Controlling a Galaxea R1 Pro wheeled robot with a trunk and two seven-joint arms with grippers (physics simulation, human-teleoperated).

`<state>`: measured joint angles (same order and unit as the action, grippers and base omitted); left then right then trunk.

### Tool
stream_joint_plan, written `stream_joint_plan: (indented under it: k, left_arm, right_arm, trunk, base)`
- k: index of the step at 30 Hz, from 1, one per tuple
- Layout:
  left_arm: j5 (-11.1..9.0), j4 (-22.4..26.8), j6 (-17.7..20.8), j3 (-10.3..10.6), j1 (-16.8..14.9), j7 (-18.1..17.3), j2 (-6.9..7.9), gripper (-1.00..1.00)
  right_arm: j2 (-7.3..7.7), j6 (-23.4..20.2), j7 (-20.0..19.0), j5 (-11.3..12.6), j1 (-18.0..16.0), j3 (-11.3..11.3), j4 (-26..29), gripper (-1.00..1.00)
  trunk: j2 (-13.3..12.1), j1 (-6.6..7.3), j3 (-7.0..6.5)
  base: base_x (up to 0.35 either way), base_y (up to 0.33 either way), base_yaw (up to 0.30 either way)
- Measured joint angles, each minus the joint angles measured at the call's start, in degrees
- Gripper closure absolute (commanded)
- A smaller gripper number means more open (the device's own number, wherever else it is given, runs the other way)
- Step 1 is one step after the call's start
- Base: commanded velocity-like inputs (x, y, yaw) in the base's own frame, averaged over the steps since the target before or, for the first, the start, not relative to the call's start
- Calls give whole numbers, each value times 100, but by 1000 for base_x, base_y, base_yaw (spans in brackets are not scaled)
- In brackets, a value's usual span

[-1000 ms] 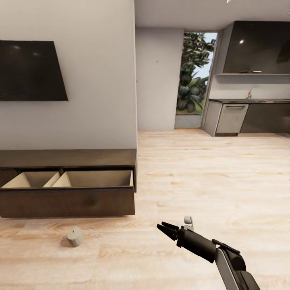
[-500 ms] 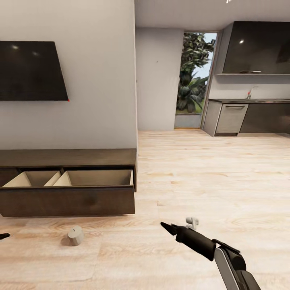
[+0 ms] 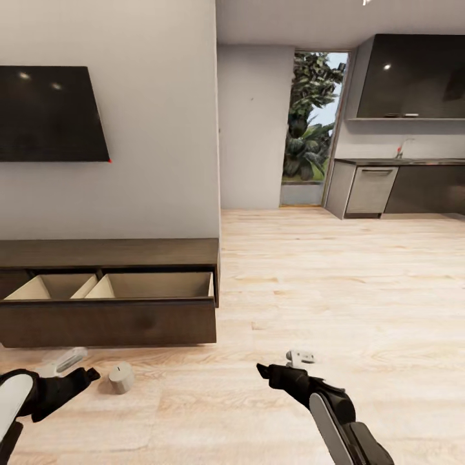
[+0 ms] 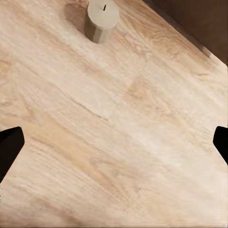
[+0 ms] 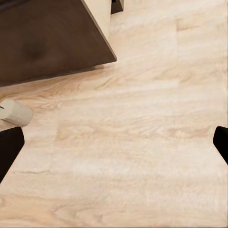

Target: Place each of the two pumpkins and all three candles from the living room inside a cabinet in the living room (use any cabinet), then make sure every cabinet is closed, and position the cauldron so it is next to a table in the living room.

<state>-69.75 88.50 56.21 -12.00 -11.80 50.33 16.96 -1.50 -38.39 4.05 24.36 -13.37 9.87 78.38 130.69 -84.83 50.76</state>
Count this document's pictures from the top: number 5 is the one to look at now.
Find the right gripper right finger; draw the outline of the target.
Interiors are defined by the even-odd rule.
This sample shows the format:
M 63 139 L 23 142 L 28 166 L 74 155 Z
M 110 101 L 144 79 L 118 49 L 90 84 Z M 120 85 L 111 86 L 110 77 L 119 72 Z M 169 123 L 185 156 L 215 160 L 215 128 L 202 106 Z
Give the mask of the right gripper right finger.
M 213 143 L 228 165 L 228 128 L 217 126 Z

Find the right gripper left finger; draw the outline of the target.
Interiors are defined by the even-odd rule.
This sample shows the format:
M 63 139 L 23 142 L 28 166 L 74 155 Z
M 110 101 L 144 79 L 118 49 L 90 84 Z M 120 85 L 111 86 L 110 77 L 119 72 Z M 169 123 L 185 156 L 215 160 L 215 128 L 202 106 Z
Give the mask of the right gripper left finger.
M 0 132 L 0 183 L 25 144 L 20 126 Z

